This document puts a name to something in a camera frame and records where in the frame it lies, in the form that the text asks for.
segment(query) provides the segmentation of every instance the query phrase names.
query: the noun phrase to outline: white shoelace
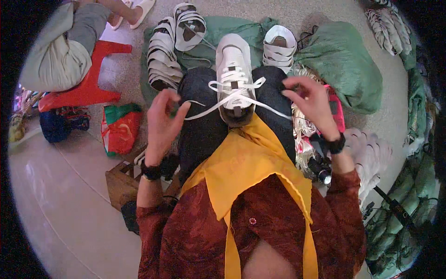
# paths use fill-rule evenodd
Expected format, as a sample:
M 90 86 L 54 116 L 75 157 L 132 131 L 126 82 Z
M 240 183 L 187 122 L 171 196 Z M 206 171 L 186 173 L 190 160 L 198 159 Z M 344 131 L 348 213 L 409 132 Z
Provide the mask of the white shoelace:
M 291 116 L 287 116 L 287 115 L 285 115 L 285 114 L 283 114 L 281 112 L 278 112 L 277 110 L 271 108 L 268 105 L 265 105 L 265 104 L 263 104 L 263 103 L 261 103 L 261 102 L 259 102 L 257 100 L 254 100 L 254 99 L 251 99 L 249 97 L 246 97 L 246 96 L 242 95 L 242 93 L 245 92 L 247 89 L 255 89 L 255 88 L 259 88 L 260 86 L 262 86 L 263 83 L 265 83 L 265 81 L 266 81 L 265 77 L 259 78 L 253 84 L 245 84 L 245 82 L 248 81 L 248 78 L 245 77 L 245 73 L 242 71 L 241 67 L 235 67 L 235 71 L 230 71 L 228 68 L 224 69 L 224 73 L 222 74 L 221 81 L 222 82 L 210 81 L 209 84 L 208 84 L 209 88 L 214 90 L 215 92 L 217 92 L 218 89 L 213 87 L 213 86 L 211 86 L 211 85 L 214 85 L 214 84 L 221 85 L 221 86 L 223 86 L 223 92 L 228 94 L 228 96 L 225 97 L 224 99 L 222 99 L 221 101 L 219 101 L 218 103 L 216 103 L 215 105 L 213 105 L 210 109 L 208 109 L 208 110 L 206 110 L 206 111 L 204 111 L 202 113 L 199 113 L 199 114 L 197 114 L 195 116 L 187 117 L 184 120 L 193 120 L 193 119 L 197 119 L 197 118 L 203 117 L 203 116 L 209 114 L 210 112 L 218 109 L 221 105 L 223 105 L 223 104 L 225 104 L 225 103 L 227 103 L 227 102 L 229 102 L 229 101 L 231 101 L 233 99 L 236 99 L 236 98 L 237 99 L 246 100 L 246 101 L 250 102 L 251 104 L 255 104 L 255 105 L 261 106 L 263 108 L 266 108 L 267 110 L 272 111 L 273 113 L 275 113 L 275 114 L 277 114 L 277 115 L 279 115 L 281 117 L 284 117 L 286 119 L 292 120 Z M 242 82 L 242 83 L 238 84 L 238 87 L 239 87 L 238 90 L 233 91 L 231 89 L 231 81 L 232 82 L 233 81 L 237 81 L 237 82 L 240 81 L 240 82 Z M 206 106 L 206 105 L 204 105 L 202 103 L 199 103 L 197 101 L 194 101 L 194 100 L 189 100 L 189 101 L 186 101 L 186 102 L 196 103 L 196 104 L 199 104 L 199 105 L 201 105 L 203 107 Z

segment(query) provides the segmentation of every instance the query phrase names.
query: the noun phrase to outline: foot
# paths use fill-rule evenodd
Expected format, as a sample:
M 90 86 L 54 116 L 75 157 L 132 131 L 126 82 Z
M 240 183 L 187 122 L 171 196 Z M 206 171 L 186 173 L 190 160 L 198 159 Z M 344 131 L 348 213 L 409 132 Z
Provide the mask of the foot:
M 128 21 L 130 25 L 136 24 L 142 16 L 142 8 L 140 6 L 133 8 L 132 11 L 133 11 L 132 19 Z
M 112 27 L 115 27 L 115 26 L 118 25 L 118 23 L 119 23 L 119 18 L 120 18 L 120 16 L 119 16 L 117 13 L 112 12 L 112 13 L 110 14 L 110 16 L 108 17 L 107 22 L 110 23 L 110 25 L 111 25 Z

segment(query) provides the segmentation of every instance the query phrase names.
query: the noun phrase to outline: white sneaker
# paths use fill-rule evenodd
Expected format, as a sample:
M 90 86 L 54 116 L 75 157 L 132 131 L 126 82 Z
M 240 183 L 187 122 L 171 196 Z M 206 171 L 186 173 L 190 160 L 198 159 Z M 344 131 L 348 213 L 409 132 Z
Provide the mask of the white sneaker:
M 206 22 L 192 3 L 181 3 L 173 9 L 176 20 L 175 48 L 188 51 L 198 45 L 206 34 Z
M 262 77 L 253 82 L 251 53 L 248 43 L 242 37 L 237 34 L 224 36 L 217 47 L 215 64 L 217 81 L 209 82 L 209 87 L 217 92 L 217 104 L 186 120 L 205 116 L 218 108 L 221 118 L 229 127 L 242 127 L 251 121 L 256 105 L 291 120 L 291 116 L 286 116 L 256 100 L 255 88 L 262 86 L 266 79 Z M 189 102 L 204 106 L 194 100 Z
M 161 91 L 166 88 L 177 90 L 183 77 L 181 66 L 175 55 L 175 20 L 171 17 L 162 19 L 153 29 L 147 52 L 147 71 L 150 86 Z
M 276 66 L 288 73 L 294 64 L 296 49 L 293 33 L 281 25 L 275 25 L 265 35 L 263 65 Z
M 167 32 L 171 36 L 172 41 L 174 42 L 175 41 L 175 26 L 176 26 L 176 24 L 175 24 L 175 20 L 173 18 L 165 17 L 160 22 L 158 22 L 158 26 L 153 29 L 153 33 L 155 34 L 158 31 L 158 29 L 163 29 L 163 30 L 161 30 L 161 32 L 162 33 Z

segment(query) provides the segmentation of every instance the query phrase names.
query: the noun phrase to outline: hand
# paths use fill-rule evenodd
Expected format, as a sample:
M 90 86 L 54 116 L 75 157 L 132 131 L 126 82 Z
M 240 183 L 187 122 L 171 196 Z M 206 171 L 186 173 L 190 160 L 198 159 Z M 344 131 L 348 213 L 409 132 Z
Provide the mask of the hand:
M 283 81 L 283 84 L 287 90 L 282 91 L 282 94 L 297 105 L 326 140 L 332 142 L 340 138 L 341 135 L 331 114 L 328 95 L 322 84 L 306 76 L 289 77 Z M 290 90 L 296 85 L 299 85 L 296 92 Z
M 158 166 L 173 140 L 180 133 L 184 118 L 190 108 L 190 102 L 183 103 L 175 118 L 170 118 L 173 105 L 179 100 L 180 96 L 169 89 L 164 89 L 153 99 L 152 105 L 147 111 L 146 166 Z

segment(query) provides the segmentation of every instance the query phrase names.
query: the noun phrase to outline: yellow cloth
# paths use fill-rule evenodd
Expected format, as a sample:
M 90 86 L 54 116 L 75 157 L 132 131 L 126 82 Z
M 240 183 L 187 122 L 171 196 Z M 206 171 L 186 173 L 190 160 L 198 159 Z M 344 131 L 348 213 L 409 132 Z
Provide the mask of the yellow cloth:
M 305 217 L 303 249 L 304 279 L 318 277 L 316 249 L 310 224 L 311 181 L 304 178 L 288 158 L 274 132 L 254 114 L 250 124 L 229 132 L 223 143 L 201 163 L 184 183 L 182 194 L 206 179 L 207 190 L 217 220 L 228 227 L 225 251 L 225 278 L 240 279 L 240 257 L 231 233 L 231 207 L 237 196 L 271 174 L 277 174 Z

